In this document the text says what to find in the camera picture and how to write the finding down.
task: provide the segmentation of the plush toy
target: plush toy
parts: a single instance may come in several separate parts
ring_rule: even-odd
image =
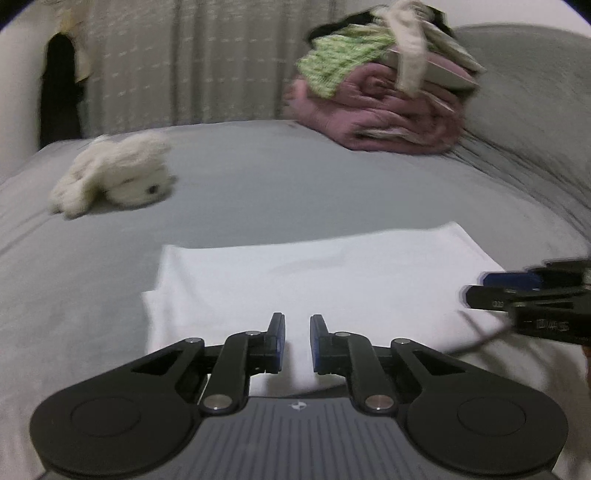
[[[171,190],[164,155],[166,137],[156,132],[132,135],[115,143],[102,136],[81,152],[52,190],[53,213],[75,218],[88,211],[99,193],[122,207],[140,207],[162,199]]]

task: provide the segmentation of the beige curtain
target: beige curtain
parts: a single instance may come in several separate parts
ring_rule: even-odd
[[[95,0],[88,135],[271,119],[316,25],[344,0]]]

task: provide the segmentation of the wall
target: wall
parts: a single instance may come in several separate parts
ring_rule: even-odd
[[[37,150],[40,79],[54,19],[51,8],[33,4],[0,32],[0,180]]]
[[[346,0],[354,12],[389,0]],[[452,27],[492,22],[547,25],[591,37],[591,27],[562,0],[425,0]],[[33,4],[0,32],[0,180],[37,149],[37,105],[44,47],[54,33],[51,8]]]
[[[483,23],[527,23],[561,28],[591,37],[591,26],[563,0],[423,0],[447,14],[451,27]],[[348,0],[355,12],[389,0]]]

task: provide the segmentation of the blue gripper pad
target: blue gripper pad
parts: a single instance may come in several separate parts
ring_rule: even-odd
[[[277,349],[275,351],[275,361],[279,362],[280,372],[283,368],[283,353],[285,352],[285,318],[283,318],[279,324],[277,330]]]
[[[314,372],[318,372],[320,366],[320,332],[318,322],[314,318],[310,320],[310,348],[312,349]]]
[[[484,287],[509,288],[517,291],[530,291],[542,288],[542,279],[532,272],[489,273],[482,279]]]

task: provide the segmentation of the stacked laundry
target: stacked laundry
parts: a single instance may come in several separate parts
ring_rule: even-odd
[[[442,12],[397,0],[321,25],[307,41],[286,94],[299,123],[351,150],[435,154],[459,139],[461,99],[484,68]]]

